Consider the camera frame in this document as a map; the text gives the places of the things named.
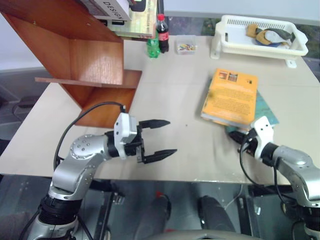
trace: orange book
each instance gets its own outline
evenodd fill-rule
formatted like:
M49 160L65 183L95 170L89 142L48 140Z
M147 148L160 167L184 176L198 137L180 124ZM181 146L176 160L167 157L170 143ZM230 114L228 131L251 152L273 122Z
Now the orange book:
M217 69L204 102L201 117L222 125L247 129L255 120L258 78Z

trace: wooden bookshelf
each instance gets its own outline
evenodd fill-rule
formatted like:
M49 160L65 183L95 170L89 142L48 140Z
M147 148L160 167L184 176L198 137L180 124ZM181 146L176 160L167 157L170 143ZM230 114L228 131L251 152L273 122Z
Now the wooden bookshelf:
M0 0L0 12L53 78L82 108L115 101L130 109L142 72L124 70L123 40L73 0ZM119 107L106 105L78 125L113 128Z

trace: cola bottle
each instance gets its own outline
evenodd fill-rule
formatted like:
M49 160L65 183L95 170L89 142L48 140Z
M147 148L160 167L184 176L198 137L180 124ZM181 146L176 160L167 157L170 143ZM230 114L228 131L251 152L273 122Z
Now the cola bottle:
M164 54L169 51L169 27L165 22L164 14L158 14L157 19L156 31L158 32L159 48Z

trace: white plastic basket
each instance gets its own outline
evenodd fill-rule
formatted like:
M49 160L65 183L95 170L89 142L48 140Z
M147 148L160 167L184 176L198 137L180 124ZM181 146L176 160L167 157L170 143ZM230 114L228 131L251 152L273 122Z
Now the white plastic basket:
M250 24L257 24L260 29L282 29L294 34L295 39L288 45L278 47L257 45L256 40L246 36L247 27ZM220 53L243 54L260 56L275 59L284 59L289 68L296 68L294 61L298 56L305 56L308 53L306 35L299 31L296 26L288 21L271 19L224 15L221 22L215 26L215 35L211 43L210 57L219 59Z

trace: white wall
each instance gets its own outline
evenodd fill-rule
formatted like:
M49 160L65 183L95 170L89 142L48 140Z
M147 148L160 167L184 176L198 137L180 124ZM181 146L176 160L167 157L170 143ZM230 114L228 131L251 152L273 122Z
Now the white wall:
M0 14L0 71L43 68L7 20Z
M320 25L320 0L163 0L164 14L174 17L220 18L240 15Z

